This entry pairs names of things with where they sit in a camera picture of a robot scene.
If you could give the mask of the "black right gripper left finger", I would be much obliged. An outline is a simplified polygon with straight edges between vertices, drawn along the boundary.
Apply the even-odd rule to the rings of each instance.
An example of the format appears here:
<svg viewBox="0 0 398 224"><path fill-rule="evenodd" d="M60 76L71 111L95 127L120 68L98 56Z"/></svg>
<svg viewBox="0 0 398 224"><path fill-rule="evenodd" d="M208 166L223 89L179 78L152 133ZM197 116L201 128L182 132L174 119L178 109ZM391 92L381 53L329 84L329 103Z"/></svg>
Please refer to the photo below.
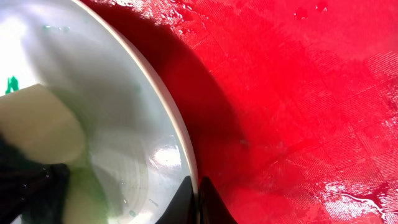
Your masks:
<svg viewBox="0 0 398 224"><path fill-rule="evenodd" d="M156 224L195 224L196 205L190 176L186 176Z"/></svg>

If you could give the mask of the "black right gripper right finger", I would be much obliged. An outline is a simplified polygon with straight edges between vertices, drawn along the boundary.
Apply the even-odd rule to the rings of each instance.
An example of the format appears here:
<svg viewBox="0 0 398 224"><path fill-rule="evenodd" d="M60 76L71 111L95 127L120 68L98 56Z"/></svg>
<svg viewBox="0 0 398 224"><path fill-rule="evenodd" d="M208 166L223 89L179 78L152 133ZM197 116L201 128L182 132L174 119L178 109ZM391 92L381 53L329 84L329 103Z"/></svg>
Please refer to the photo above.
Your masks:
<svg viewBox="0 0 398 224"><path fill-rule="evenodd" d="M199 209L201 224L237 224L209 177L200 183Z"/></svg>

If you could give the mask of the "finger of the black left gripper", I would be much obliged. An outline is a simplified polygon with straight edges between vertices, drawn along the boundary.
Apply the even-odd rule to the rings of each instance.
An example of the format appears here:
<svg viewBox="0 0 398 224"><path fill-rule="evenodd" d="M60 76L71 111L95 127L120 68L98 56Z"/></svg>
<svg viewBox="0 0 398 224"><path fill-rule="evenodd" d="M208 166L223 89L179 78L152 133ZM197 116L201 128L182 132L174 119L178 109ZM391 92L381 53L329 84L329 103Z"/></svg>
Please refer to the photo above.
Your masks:
<svg viewBox="0 0 398 224"><path fill-rule="evenodd" d="M70 170L26 159L1 138L1 223L62 224Z"/></svg>

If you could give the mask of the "green yellow sponge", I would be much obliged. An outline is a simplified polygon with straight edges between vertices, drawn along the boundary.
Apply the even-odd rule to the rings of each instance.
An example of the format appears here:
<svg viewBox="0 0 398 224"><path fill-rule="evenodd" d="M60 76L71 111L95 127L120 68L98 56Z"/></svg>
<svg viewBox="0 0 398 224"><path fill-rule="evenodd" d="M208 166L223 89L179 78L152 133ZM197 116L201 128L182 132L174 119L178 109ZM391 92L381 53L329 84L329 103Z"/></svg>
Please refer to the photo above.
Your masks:
<svg viewBox="0 0 398 224"><path fill-rule="evenodd" d="M51 91L37 84L2 96L1 138L32 162L69 168L62 224L107 223L108 205L87 158L85 133Z"/></svg>

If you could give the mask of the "light blue plate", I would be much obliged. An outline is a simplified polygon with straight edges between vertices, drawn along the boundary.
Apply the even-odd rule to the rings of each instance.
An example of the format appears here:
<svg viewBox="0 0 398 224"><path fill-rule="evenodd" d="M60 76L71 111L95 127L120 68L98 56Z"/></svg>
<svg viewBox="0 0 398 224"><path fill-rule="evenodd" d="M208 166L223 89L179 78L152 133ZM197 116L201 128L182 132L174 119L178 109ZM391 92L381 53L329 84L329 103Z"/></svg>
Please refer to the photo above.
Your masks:
<svg viewBox="0 0 398 224"><path fill-rule="evenodd" d="M37 84L79 121L107 223L156 223L186 176L200 221L195 156L170 93L82 2L1 2L1 97Z"/></svg>

